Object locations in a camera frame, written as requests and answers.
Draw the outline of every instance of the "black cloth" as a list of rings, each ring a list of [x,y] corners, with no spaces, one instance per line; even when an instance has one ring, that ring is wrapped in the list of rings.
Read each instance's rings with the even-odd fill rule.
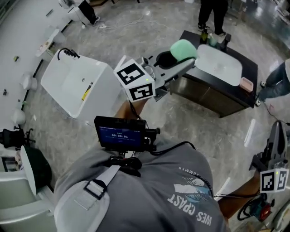
[[[84,16],[90,21],[90,23],[95,24],[97,17],[95,15],[94,9],[90,6],[90,4],[84,0],[78,7]]]
[[[199,11],[198,24],[205,26],[210,13],[214,13],[214,32],[220,34],[223,32],[223,19],[227,12],[227,0],[201,0],[201,7]]]

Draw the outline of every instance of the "blue screen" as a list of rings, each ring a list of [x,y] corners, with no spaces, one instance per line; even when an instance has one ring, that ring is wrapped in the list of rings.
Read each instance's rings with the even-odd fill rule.
[[[141,145],[141,133],[136,130],[117,129],[100,126],[100,139],[103,143],[112,143],[128,146]]]

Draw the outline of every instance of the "white marker cube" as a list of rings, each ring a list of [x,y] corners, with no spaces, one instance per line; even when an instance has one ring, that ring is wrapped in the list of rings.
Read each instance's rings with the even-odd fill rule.
[[[260,172],[261,193],[277,193],[284,191],[287,184],[288,169],[272,169]]]
[[[154,79],[135,60],[129,60],[114,73],[131,102],[155,96]]]

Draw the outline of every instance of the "white sink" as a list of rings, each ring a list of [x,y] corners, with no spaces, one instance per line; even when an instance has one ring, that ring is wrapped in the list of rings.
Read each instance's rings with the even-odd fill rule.
[[[196,67],[224,82],[238,86],[242,77],[241,63],[215,48],[202,44],[198,47]]]
[[[97,115],[111,116],[110,110],[121,91],[113,69],[95,59],[73,58],[64,52],[60,53],[58,60],[57,54],[42,77],[44,89],[73,118],[93,123]]]

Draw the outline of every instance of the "person's arm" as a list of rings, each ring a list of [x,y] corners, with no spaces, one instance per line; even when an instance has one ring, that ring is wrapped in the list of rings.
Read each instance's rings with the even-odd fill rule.
[[[140,113],[142,112],[144,105],[147,101],[148,101],[148,98],[132,103],[138,115],[140,115]],[[137,117],[133,114],[130,107],[130,103],[128,101],[125,101],[123,103],[123,105],[120,107],[120,109],[116,113],[115,118],[137,119]]]
[[[255,172],[254,176],[239,189],[231,194],[236,195],[255,195],[260,189],[260,173]],[[241,207],[252,198],[222,198],[218,201],[219,208],[226,221],[231,218]]]

